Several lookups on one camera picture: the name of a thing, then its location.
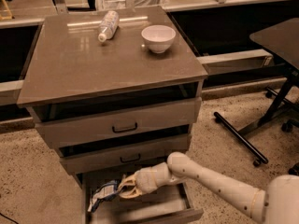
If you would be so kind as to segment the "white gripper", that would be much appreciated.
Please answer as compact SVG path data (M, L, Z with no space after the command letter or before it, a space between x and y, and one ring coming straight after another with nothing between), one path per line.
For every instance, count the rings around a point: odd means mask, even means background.
M123 199L133 199L142 194L149 194L163 186L173 186L182 183L185 177L174 175L168 165L163 162L155 166L142 168L134 175L124 175L119 184L120 188L134 187L133 189L123 190L120 197Z

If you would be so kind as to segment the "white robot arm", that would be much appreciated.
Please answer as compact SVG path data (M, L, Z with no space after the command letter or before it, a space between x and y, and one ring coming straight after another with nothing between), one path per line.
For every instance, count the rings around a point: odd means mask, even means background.
M219 195L257 224L299 224L298 176L278 176L262 190L207 169L180 152L171 153L166 162L125 177L119 190L122 198L132 199L187 178Z

